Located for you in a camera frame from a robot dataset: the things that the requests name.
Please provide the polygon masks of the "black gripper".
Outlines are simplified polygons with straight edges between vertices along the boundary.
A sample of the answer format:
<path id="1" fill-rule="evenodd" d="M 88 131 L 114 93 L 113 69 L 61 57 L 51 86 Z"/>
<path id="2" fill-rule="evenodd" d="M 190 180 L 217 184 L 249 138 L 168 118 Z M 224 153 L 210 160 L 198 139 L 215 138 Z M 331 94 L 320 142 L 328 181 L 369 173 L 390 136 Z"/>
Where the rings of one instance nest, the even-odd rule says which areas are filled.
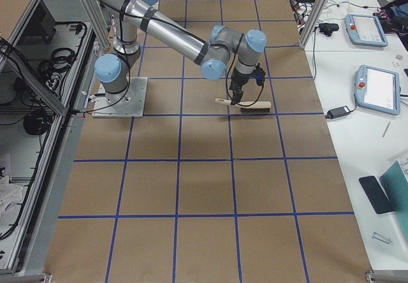
<path id="1" fill-rule="evenodd" d="M 239 71 L 233 71 L 229 90 L 232 91 L 231 105 L 237 105 L 241 102 L 244 92 L 242 87 L 248 83 L 250 75 L 243 74 Z"/>

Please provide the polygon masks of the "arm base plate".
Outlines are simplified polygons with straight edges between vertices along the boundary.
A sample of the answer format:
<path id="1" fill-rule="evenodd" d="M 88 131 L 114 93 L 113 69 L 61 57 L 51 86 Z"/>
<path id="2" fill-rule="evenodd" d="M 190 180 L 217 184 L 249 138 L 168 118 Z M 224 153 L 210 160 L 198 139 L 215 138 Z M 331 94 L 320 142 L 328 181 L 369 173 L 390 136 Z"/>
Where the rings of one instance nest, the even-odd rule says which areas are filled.
<path id="1" fill-rule="evenodd" d="M 127 92 L 117 95 L 107 94 L 101 83 L 98 92 L 104 96 L 96 98 L 92 116 L 94 118 L 143 117 L 148 81 L 147 77 L 131 77 Z"/>

